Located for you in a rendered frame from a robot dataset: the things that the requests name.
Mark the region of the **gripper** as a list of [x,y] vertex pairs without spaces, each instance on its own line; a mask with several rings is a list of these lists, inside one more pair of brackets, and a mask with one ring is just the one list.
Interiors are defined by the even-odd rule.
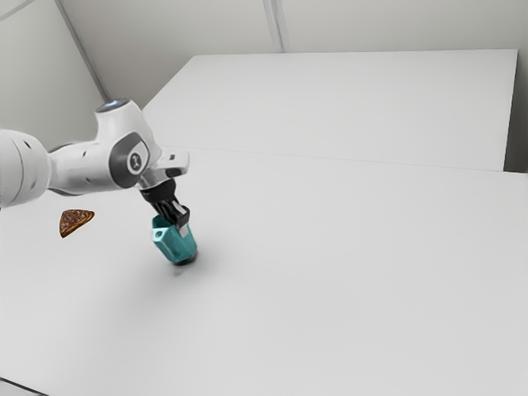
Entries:
[[191,217],[190,210],[182,205],[175,196],[177,184],[172,179],[161,184],[140,190],[141,196],[161,215],[168,223],[178,226],[177,231],[182,238],[188,234],[188,222]]

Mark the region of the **teal faceted mug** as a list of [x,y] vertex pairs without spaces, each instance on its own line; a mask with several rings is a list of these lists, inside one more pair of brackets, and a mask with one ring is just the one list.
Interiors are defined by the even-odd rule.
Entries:
[[197,245],[188,226],[188,234],[182,238],[177,226],[168,223],[161,215],[152,219],[152,240],[158,250],[172,264],[185,266],[192,263],[197,256]]

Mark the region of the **brown triangular food slice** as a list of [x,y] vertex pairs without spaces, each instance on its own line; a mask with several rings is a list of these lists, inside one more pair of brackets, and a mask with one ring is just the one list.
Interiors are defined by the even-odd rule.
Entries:
[[91,210],[65,210],[59,220],[59,234],[66,238],[95,217]]

